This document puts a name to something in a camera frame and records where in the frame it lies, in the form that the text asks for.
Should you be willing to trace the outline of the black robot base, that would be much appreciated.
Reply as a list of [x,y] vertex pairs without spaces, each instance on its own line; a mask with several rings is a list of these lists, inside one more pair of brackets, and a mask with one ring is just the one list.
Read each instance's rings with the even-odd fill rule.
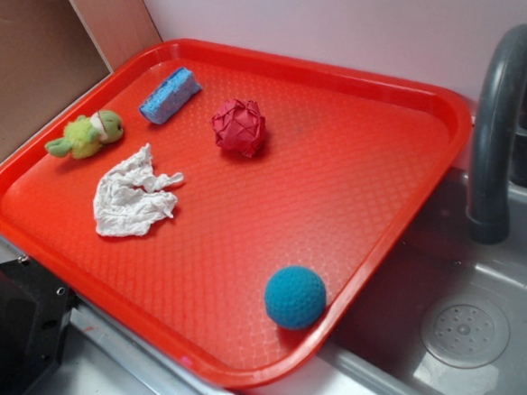
[[73,299],[29,257],[0,263],[0,395],[29,395],[60,367]]

